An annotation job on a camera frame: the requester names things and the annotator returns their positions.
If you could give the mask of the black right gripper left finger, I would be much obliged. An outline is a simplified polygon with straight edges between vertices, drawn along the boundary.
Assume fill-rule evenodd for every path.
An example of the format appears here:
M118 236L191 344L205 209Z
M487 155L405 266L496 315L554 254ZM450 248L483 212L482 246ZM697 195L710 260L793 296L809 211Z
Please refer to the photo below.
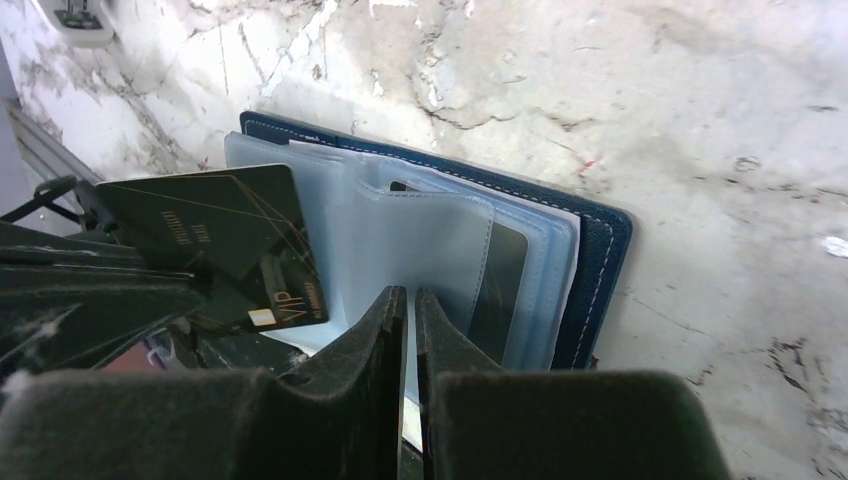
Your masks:
M59 371L1 412L5 479L394 479L407 292L283 375Z

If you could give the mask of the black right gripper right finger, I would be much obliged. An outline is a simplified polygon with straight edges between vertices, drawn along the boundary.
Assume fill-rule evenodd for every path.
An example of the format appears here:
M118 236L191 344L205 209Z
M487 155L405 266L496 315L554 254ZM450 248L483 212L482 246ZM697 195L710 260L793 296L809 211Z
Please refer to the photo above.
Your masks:
M509 372L415 298L428 479L725 479L706 412L661 371Z

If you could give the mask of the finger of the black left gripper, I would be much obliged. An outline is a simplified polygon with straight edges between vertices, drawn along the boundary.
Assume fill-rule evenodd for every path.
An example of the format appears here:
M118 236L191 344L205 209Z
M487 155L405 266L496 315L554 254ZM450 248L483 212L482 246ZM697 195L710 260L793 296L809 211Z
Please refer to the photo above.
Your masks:
M142 268L146 262L131 247L59 237L1 223L1 263Z
M71 265L1 269L1 378L99 368L208 301L190 274Z

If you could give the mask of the navy blue card holder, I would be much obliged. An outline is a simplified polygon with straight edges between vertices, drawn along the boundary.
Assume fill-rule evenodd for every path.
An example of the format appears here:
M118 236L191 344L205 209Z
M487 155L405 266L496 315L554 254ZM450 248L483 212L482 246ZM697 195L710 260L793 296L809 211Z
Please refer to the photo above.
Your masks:
M568 296L550 367L587 369L633 233L623 210L537 180L402 146L374 142L308 123L253 111L239 116L241 132L271 143L291 140L397 158L483 187L580 217L575 284Z

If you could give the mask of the black gold-lined card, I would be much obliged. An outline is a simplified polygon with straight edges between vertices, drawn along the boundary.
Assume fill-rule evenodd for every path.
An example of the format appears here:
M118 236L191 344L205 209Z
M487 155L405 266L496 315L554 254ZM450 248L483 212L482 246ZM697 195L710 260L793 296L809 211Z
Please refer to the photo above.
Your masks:
M328 321L290 167L102 182L96 191L146 261L208 288L190 316L198 328L236 335Z

